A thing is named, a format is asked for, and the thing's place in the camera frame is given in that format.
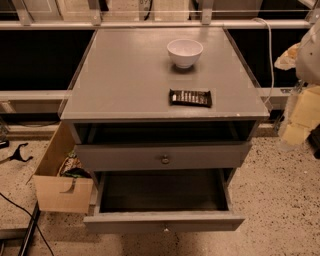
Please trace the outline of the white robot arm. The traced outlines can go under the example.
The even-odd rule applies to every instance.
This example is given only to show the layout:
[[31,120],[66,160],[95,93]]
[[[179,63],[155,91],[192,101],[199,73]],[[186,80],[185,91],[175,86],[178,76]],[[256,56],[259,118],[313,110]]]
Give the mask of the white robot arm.
[[281,70],[296,69],[298,79],[320,85],[320,20],[303,36],[299,43],[289,47],[274,63]]

